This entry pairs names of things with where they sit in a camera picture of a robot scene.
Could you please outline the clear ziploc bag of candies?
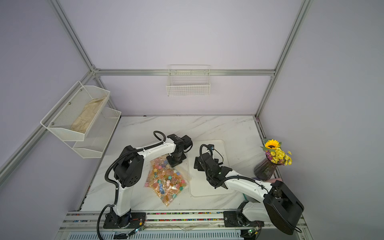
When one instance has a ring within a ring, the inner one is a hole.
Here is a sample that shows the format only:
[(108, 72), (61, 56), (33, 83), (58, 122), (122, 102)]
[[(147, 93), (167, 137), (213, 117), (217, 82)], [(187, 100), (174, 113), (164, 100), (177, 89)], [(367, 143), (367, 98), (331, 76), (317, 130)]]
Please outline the clear ziploc bag of candies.
[(182, 173), (171, 167), (167, 157), (163, 155), (150, 161), (144, 187), (150, 188), (165, 206), (169, 206), (187, 187), (188, 181)]

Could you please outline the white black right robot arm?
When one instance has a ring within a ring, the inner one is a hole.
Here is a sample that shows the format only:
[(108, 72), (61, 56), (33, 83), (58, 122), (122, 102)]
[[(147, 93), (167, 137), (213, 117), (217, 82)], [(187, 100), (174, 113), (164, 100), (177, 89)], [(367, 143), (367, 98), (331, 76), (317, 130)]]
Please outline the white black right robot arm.
[(206, 144), (200, 146), (197, 160), (212, 187), (234, 190), (264, 204), (270, 222), (287, 235), (303, 232), (297, 225), (304, 205), (284, 182), (259, 181), (243, 176), (229, 167), (220, 166), (214, 160), (212, 147)]

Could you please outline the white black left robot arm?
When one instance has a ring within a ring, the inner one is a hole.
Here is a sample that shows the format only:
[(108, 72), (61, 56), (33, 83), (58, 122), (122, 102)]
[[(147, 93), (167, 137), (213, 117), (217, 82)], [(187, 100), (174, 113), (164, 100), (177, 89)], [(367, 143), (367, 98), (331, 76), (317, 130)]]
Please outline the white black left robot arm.
[(166, 155), (171, 167), (181, 164), (186, 158), (186, 153), (192, 148), (192, 139), (185, 135), (178, 137), (175, 134), (166, 136), (160, 131), (154, 131), (157, 143), (146, 147), (134, 148), (126, 146), (120, 156), (108, 167), (105, 181), (115, 186), (115, 199), (113, 204), (107, 204), (101, 211), (100, 221), (105, 217), (104, 229), (135, 229), (140, 223), (145, 222), (145, 213), (132, 213), (131, 198), (134, 185), (142, 177), (145, 162), (152, 161)]

